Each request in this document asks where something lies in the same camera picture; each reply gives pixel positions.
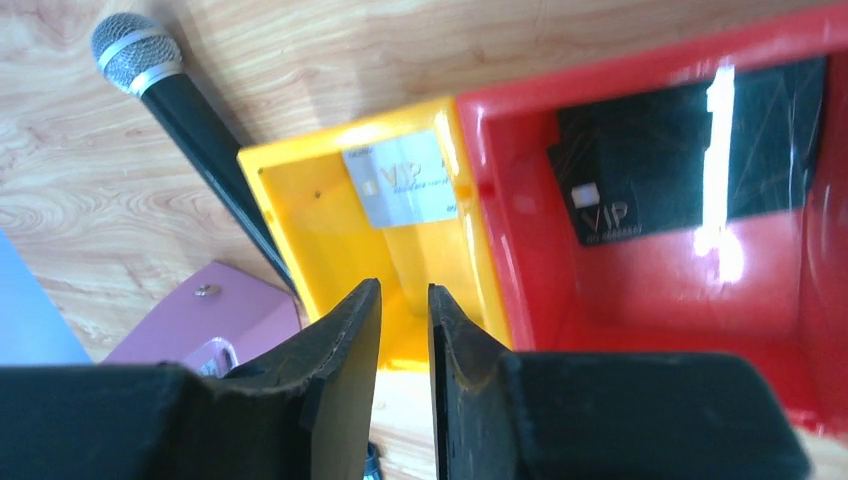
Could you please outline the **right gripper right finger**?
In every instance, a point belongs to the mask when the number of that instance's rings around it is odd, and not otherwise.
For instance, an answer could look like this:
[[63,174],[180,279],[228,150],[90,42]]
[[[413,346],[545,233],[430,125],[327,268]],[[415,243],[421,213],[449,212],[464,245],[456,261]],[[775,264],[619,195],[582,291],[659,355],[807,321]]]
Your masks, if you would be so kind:
[[515,352],[428,288],[441,479],[807,479],[759,373],[721,353]]

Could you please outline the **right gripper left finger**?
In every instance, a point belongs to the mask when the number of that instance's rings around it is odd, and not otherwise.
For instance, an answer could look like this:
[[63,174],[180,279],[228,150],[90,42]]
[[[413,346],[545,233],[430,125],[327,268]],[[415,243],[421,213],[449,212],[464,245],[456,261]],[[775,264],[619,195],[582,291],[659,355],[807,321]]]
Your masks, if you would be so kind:
[[177,363],[5,367],[5,479],[360,479],[381,286],[222,378]]

